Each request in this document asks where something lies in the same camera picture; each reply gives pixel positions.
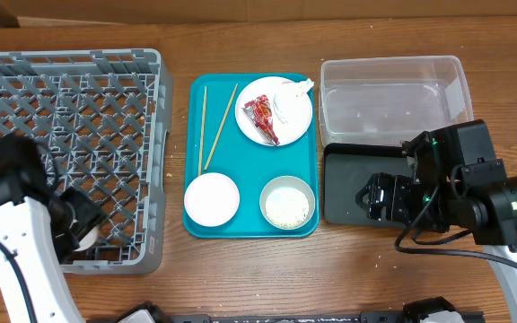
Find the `white paper cup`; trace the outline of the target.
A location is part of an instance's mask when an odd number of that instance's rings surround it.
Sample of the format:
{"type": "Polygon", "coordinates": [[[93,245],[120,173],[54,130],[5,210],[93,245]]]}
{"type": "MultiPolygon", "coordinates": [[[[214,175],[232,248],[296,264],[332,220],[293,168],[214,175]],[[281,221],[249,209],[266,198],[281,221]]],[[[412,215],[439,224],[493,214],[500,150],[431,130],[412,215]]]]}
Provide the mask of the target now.
{"type": "Polygon", "coordinates": [[[98,226],[93,227],[80,241],[77,251],[84,251],[93,246],[98,239],[100,230],[98,226]]]}

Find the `white napkin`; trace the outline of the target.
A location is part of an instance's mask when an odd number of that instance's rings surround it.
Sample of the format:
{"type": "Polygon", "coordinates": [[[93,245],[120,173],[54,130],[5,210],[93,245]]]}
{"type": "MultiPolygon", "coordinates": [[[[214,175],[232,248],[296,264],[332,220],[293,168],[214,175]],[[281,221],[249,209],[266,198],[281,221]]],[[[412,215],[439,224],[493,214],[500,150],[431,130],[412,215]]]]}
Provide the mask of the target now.
{"type": "Polygon", "coordinates": [[[300,100],[314,86],[314,81],[307,78],[305,81],[285,81],[276,89],[274,108],[278,119],[287,124],[291,114],[298,108],[300,100]]]}

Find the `red snack wrapper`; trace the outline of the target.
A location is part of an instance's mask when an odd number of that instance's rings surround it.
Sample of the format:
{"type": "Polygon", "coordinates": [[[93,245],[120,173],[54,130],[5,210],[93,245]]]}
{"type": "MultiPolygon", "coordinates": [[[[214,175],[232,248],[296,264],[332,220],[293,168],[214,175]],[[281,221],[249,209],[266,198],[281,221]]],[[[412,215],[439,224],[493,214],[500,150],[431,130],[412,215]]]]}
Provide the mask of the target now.
{"type": "Polygon", "coordinates": [[[279,145],[279,139],[274,131],[270,102],[266,95],[260,95],[256,99],[246,102],[242,110],[269,144],[279,145]]]}

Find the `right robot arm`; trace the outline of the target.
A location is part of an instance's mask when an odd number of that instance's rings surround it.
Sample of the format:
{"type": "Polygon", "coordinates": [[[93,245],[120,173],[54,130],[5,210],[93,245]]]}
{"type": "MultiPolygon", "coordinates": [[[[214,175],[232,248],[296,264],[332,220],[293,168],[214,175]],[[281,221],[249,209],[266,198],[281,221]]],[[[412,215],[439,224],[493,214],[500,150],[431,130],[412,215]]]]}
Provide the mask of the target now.
{"type": "Polygon", "coordinates": [[[401,145],[411,173],[374,173],[355,196],[368,218],[405,224],[406,254],[490,262],[517,322],[517,176],[482,120],[424,131],[401,145]]]}

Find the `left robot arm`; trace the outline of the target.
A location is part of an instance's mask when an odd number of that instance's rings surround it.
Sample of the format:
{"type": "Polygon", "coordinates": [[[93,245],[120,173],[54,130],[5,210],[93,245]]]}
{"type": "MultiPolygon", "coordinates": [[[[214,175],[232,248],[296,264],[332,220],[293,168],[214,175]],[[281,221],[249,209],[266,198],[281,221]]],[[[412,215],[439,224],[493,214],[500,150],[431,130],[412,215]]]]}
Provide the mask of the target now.
{"type": "Polygon", "coordinates": [[[61,262],[97,240],[107,215],[87,194],[62,194],[39,143],[0,137],[0,290],[12,322],[81,322],[61,262]]]}

